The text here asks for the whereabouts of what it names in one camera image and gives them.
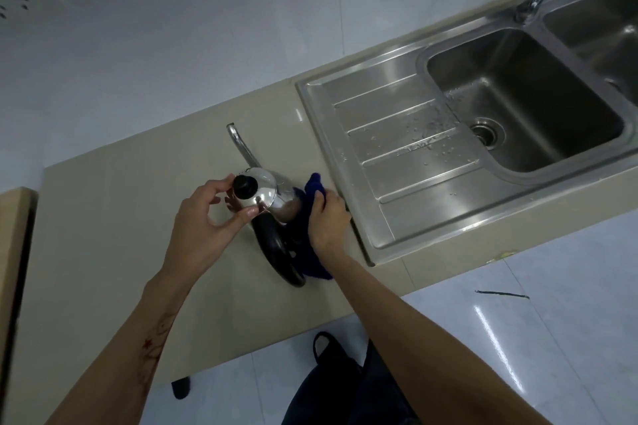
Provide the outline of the person's right hand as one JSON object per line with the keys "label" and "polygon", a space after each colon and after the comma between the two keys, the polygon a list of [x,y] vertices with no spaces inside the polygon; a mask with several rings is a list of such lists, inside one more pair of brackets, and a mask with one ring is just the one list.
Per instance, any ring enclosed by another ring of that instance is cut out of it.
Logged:
{"label": "person's right hand", "polygon": [[351,215],[344,199],[333,191],[333,201],[323,213],[311,213],[308,235],[321,263],[345,254],[347,228]]}

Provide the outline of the person's left hand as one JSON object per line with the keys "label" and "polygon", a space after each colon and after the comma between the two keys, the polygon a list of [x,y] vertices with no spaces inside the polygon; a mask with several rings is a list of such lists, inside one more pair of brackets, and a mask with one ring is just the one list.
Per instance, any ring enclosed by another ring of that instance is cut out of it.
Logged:
{"label": "person's left hand", "polygon": [[162,273],[181,282],[198,280],[222,255],[243,228],[219,228],[209,223],[210,196],[228,193],[235,175],[208,180],[184,199],[175,216]]}

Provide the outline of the stainless steel kettle black handle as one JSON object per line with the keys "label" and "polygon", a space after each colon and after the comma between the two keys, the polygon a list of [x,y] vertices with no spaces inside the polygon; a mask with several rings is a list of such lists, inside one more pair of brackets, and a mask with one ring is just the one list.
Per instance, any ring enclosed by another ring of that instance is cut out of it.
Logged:
{"label": "stainless steel kettle black handle", "polygon": [[286,227],[301,211],[299,192],[286,177],[262,167],[234,123],[227,124],[227,131],[248,164],[233,180],[229,205],[233,210],[258,209],[251,226],[264,257],[284,281],[303,287],[306,279],[293,264],[300,244]]}

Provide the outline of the person's left forearm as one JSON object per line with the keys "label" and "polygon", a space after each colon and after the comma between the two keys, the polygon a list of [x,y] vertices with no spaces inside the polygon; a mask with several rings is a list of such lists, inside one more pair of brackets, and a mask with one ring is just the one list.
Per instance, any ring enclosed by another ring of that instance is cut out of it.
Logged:
{"label": "person's left forearm", "polygon": [[207,267],[165,260],[45,425],[139,425],[173,323]]}

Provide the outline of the person's right forearm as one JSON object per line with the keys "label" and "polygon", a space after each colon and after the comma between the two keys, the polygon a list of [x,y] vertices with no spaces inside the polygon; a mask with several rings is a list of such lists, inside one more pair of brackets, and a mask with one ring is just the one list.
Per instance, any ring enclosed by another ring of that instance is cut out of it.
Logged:
{"label": "person's right forearm", "polygon": [[481,358],[344,251],[318,255],[422,423],[552,425]]}

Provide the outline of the person's black sandal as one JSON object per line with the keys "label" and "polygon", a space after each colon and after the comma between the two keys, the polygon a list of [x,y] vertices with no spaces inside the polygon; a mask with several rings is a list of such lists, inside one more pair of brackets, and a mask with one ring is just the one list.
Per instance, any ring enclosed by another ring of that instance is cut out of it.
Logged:
{"label": "person's black sandal", "polygon": [[313,356],[316,364],[325,365],[333,361],[346,361],[361,369],[361,365],[348,354],[340,341],[330,332],[319,331],[315,334],[312,344]]}

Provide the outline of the stainless steel double sink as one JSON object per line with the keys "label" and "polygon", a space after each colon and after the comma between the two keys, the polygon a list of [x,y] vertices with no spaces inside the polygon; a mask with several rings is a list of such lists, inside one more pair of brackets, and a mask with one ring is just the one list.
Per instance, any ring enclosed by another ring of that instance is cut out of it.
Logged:
{"label": "stainless steel double sink", "polygon": [[638,167],[638,0],[485,11],[295,86],[385,264]]}

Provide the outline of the person's dark trousers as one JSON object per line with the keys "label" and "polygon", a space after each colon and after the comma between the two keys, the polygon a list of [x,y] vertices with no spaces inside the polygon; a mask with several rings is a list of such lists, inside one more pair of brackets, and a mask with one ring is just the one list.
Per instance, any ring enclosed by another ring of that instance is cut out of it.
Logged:
{"label": "person's dark trousers", "polygon": [[315,365],[282,425],[423,425],[371,340],[361,367]]}

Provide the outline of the wooden cabinet edge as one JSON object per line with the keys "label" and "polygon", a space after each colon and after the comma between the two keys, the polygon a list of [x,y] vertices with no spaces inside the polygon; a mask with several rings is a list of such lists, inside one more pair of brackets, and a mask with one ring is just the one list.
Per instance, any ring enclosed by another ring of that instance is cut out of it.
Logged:
{"label": "wooden cabinet edge", "polygon": [[7,381],[23,261],[27,259],[36,191],[18,187],[0,194],[0,396]]}

